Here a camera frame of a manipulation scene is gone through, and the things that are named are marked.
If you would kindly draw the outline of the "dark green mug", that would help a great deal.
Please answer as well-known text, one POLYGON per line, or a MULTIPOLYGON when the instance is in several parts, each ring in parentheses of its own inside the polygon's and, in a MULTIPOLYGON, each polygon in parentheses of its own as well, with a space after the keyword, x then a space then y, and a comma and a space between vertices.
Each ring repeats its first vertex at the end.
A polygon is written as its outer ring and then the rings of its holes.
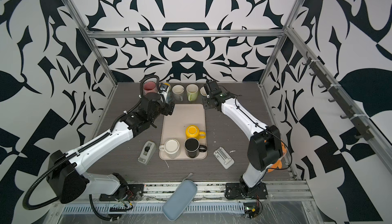
POLYGON ((206 97, 206 96, 207 96, 207 93, 206 93, 205 87, 201 87, 201 89, 200 89, 200 94, 201 94, 202 96, 204 96, 204 97, 206 97))

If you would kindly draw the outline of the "pink ceramic mug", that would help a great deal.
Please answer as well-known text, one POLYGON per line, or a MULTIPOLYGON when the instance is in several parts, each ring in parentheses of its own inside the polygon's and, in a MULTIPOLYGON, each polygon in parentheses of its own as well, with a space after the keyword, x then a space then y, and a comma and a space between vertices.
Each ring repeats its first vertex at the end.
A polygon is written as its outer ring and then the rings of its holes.
POLYGON ((148 81, 143 84, 143 94, 147 95, 148 93, 158 93, 158 87, 155 82, 148 81))

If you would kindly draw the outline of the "light green mug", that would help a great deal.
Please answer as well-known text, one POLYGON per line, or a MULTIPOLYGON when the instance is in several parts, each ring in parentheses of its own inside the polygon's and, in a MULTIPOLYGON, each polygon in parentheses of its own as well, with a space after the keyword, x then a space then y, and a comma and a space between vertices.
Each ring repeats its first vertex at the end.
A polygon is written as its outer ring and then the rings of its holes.
POLYGON ((195 84, 190 84, 186 87, 187 99, 189 102, 196 101, 199 94, 199 87, 195 84))

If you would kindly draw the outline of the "grey ceramic mug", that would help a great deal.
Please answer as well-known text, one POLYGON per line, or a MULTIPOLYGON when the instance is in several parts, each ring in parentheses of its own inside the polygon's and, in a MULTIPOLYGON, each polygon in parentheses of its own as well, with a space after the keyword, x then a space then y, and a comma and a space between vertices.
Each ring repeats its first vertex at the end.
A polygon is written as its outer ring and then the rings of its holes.
POLYGON ((172 94, 175 101, 184 101, 184 87, 182 85, 175 85, 172 88, 172 94))

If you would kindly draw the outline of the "yellow mug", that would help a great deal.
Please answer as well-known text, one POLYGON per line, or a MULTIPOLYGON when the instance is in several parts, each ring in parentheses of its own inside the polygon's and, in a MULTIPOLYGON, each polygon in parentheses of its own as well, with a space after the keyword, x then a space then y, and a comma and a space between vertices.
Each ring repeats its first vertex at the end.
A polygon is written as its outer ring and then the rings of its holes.
POLYGON ((200 129, 195 125, 190 125, 186 128, 185 134, 187 138, 195 138, 195 139, 205 139, 206 133, 201 132, 200 129))

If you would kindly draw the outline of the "black mug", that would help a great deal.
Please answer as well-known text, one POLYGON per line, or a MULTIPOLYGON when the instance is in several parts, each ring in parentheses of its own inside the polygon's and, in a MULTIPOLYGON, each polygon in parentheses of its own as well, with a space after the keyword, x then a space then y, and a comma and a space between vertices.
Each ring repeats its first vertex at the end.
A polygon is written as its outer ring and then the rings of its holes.
POLYGON ((186 139, 184 146, 187 156, 192 159, 196 158, 201 152, 207 152, 207 146, 201 145, 196 138, 186 139))

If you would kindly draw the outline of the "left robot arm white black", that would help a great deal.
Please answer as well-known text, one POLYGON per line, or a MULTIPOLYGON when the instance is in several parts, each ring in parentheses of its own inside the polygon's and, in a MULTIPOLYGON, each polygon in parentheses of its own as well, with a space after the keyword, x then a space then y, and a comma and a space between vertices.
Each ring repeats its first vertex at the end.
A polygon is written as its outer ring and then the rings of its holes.
POLYGON ((120 174, 90 174, 88 169, 119 145, 152 127, 160 115, 171 115, 174 107, 173 101, 167 103, 162 95, 149 93, 133 109, 120 115, 112 127, 101 135, 66 153, 57 151, 52 154, 52 172, 49 173, 47 182, 59 201, 67 204, 81 196, 93 194, 124 198, 129 188, 120 174))

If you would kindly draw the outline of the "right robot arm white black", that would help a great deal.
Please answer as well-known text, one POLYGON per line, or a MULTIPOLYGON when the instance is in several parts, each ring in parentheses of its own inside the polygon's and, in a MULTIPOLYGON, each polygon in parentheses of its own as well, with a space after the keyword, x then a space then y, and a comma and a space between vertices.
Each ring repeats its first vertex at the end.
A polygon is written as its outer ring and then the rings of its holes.
POLYGON ((248 189, 255 187, 269 169, 281 167, 286 149, 279 130, 256 119, 239 103, 236 95, 222 91, 216 81, 207 81, 204 88, 207 106, 229 117, 249 139, 249 166, 242 176, 242 182, 248 189))

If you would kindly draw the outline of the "white cream mug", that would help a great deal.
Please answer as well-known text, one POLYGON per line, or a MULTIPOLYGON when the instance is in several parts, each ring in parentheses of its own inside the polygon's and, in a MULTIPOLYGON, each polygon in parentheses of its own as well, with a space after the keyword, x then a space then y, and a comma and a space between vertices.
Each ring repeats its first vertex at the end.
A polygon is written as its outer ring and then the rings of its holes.
POLYGON ((159 151, 163 160, 176 159, 180 154, 180 143, 176 139, 169 139, 159 146, 159 151))

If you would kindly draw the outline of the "beige serving tray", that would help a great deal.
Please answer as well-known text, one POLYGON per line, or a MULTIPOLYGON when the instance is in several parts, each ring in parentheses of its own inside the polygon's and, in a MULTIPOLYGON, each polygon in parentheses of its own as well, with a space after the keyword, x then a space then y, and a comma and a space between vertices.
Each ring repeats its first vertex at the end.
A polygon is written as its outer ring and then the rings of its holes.
POLYGON ((160 145, 169 139, 179 142, 179 155, 175 160, 191 160, 186 154, 186 128, 195 125, 201 132, 206 132, 205 111, 201 104, 177 104, 172 115, 164 117, 160 145))

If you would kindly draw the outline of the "orange shark plush toy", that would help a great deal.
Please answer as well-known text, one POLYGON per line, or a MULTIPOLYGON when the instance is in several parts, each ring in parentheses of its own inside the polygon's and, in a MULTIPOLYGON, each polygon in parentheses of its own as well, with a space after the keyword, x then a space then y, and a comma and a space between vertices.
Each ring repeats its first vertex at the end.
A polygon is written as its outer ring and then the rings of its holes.
POLYGON ((274 169, 282 169, 283 168, 282 159, 287 153, 287 147, 285 146, 285 144, 283 142, 281 142, 281 145, 282 145, 283 156, 281 158, 279 158, 276 163, 272 164, 271 167, 268 167, 268 169, 266 170, 267 172, 272 172, 274 169))

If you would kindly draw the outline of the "blue-grey pencil case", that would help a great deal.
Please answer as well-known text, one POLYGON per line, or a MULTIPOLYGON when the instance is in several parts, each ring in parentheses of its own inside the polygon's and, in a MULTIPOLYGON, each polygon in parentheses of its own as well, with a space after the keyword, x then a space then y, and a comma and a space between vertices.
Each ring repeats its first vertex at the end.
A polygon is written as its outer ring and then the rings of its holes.
POLYGON ((172 222, 178 219, 197 194, 198 187, 190 179, 192 175, 193 173, 190 173, 183 179, 181 184, 162 207, 163 214, 172 222))

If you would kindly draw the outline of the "green circuit board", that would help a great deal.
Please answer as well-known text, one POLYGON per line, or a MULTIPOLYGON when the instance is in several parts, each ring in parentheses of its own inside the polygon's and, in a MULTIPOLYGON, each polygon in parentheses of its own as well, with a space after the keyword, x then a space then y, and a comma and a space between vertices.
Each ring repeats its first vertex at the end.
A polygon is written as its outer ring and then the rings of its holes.
POLYGON ((244 203, 244 214, 246 218, 254 219, 263 211, 261 202, 244 203))

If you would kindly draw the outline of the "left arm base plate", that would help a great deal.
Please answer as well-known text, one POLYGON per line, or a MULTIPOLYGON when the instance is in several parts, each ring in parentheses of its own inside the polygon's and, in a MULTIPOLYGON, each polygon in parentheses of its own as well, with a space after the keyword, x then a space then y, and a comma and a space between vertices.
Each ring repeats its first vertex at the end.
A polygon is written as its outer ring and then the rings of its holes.
POLYGON ((119 180, 120 186, 117 191, 112 195, 101 194, 101 202, 109 201, 134 201, 139 196, 143 196, 144 184, 129 184, 120 174, 113 173, 113 175, 119 180))

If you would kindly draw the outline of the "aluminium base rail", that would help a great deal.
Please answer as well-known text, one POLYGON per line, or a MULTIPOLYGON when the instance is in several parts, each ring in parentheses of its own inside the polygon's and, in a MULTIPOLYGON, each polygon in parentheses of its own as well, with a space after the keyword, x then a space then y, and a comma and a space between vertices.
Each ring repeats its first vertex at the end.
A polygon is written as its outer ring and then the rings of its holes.
MULTIPOLYGON (((305 181, 265 181, 268 192, 267 199, 271 202, 281 201, 313 201, 313 195, 305 181)), ((130 184, 144 184, 143 196, 134 202, 163 203, 178 188, 180 182, 131 182, 130 184)), ((195 202, 225 202, 226 182, 195 182, 198 187, 195 202)))

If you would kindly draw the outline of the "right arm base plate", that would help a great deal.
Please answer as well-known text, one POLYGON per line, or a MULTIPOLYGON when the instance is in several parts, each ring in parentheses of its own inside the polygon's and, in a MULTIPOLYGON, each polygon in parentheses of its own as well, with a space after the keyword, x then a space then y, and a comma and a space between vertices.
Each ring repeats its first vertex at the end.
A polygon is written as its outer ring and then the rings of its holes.
POLYGON ((250 188, 245 183, 227 183, 225 190, 226 199, 267 199, 265 183, 259 182, 250 188))

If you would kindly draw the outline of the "wall hook rack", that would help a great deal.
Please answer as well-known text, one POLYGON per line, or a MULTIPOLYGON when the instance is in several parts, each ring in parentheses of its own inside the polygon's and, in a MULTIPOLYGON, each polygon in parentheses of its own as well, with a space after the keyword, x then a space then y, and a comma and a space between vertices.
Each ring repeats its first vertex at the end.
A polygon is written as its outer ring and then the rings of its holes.
POLYGON ((355 135, 354 137, 356 139, 363 138, 366 141, 375 138, 370 131, 370 126, 365 122, 365 114, 360 112, 358 108, 355 108, 354 102, 351 101, 347 92, 337 83, 328 70, 324 68, 323 63, 319 59, 311 58, 308 51, 306 51, 306 58, 307 60, 303 65, 308 66, 313 71, 310 74, 311 76, 315 76, 320 80, 321 85, 318 85, 318 87, 325 89, 332 96, 332 99, 328 101, 331 103, 336 102, 343 111, 344 115, 340 115, 340 118, 349 119, 359 132, 359 135, 355 135))

